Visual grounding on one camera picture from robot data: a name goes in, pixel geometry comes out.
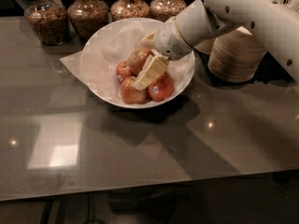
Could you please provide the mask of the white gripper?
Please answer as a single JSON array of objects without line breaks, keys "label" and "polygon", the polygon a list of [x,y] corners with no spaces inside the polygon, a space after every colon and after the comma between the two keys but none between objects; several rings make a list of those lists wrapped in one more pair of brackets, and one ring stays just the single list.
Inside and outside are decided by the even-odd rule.
[{"label": "white gripper", "polygon": [[142,38],[142,44],[152,44],[161,55],[150,55],[144,63],[141,72],[136,77],[134,87],[143,91],[168,68],[169,60],[178,61],[192,52],[180,33],[175,17],[167,20],[158,30]]}]

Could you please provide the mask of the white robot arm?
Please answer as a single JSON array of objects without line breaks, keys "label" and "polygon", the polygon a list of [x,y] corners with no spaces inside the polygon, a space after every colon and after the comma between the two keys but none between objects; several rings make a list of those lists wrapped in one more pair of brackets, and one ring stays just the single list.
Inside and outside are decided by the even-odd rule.
[{"label": "white robot arm", "polygon": [[299,81],[299,14],[274,0],[195,0],[142,38],[140,45],[178,61],[199,43],[239,26]]}]

